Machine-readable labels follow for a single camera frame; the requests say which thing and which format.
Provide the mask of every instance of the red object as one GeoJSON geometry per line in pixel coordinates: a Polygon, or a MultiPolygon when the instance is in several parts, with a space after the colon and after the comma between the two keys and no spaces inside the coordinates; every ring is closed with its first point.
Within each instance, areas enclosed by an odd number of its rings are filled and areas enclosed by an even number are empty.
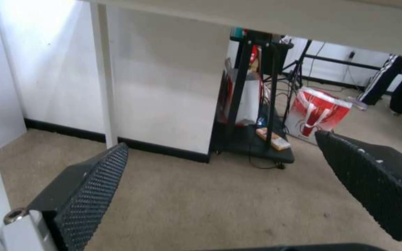
{"type": "Polygon", "coordinates": [[[317,130],[330,131],[350,111],[351,103],[326,92],[302,88],[286,120],[289,134],[316,144],[317,130]]]}

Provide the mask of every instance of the black baseboard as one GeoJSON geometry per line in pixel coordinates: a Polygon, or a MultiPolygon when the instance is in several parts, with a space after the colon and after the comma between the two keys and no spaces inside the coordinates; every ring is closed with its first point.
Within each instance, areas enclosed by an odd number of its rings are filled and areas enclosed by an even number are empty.
{"type": "MultiPolygon", "coordinates": [[[[33,119],[24,119],[24,123],[27,128],[38,129],[53,133],[58,133],[61,135],[68,135],[77,138],[89,139],[92,141],[105,143],[105,134],[90,132],[86,130],[81,130],[73,127],[65,127],[59,124],[51,124],[43,121],[37,121],[33,119]]],[[[182,159],[188,159],[203,163],[209,163],[210,155],[202,154],[192,151],[187,151],[183,149],[172,148],[168,146],[161,146],[152,143],[137,141],[128,138],[118,138],[119,142],[125,142],[130,148],[137,149],[141,151],[147,151],[152,153],[164,154],[168,156],[173,156],[182,159]]]]}

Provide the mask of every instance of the black shelf cart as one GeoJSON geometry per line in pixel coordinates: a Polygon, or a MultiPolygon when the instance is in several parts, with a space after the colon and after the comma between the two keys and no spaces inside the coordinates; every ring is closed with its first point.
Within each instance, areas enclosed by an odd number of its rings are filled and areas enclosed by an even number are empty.
{"type": "MultiPolygon", "coordinates": [[[[221,153],[222,151],[233,152],[237,154],[245,154],[252,157],[270,159],[276,163],[293,163],[294,155],[292,149],[284,149],[277,151],[271,146],[271,134],[268,133],[266,140],[262,140],[255,132],[254,125],[236,126],[236,118],[240,104],[241,94],[244,88],[244,82],[249,68],[251,59],[252,46],[259,45],[262,48],[262,58],[270,55],[272,57],[271,69],[271,96],[269,105],[260,102],[259,117],[262,114],[267,115],[267,128],[268,130],[276,133],[282,138],[286,139],[286,133],[283,128],[283,121],[281,121],[275,109],[276,90],[277,90],[277,75],[281,73],[284,58],[292,44],[273,43],[271,35],[258,31],[248,30],[247,35],[243,38],[231,38],[233,41],[239,41],[239,51],[237,53],[236,66],[238,73],[232,94],[230,110],[228,114],[228,121],[226,123],[214,121],[212,130],[212,137],[210,140],[210,149],[213,152],[221,153]]],[[[263,79],[264,66],[263,63],[267,60],[260,61],[260,76],[263,79]]],[[[295,88],[295,81],[290,81],[291,90],[295,88]]]]}

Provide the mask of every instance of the small box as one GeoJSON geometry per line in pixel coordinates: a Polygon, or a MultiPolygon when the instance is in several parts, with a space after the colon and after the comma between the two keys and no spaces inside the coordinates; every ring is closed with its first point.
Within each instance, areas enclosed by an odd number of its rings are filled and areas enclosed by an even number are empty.
{"type": "MultiPolygon", "coordinates": [[[[262,138],[263,140],[266,140],[266,133],[268,132],[268,129],[266,127],[264,128],[259,128],[255,130],[257,135],[262,138]]],[[[274,147],[276,150],[281,151],[286,148],[290,148],[291,145],[289,144],[288,141],[286,141],[284,138],[280,137],[279,135],[276,135],[273,133],[271,135],[271,146],[274,147]]]]}

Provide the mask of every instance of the metal screw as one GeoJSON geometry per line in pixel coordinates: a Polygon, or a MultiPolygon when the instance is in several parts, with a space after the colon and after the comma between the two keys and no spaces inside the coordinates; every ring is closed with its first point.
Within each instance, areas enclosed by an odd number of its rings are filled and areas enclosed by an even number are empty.
{"type": "Polygon", "coordinates": [[[8,225],[28,215],[27,209],[24,207],[16,208],[4,216],[4,224],[8,225]]]}

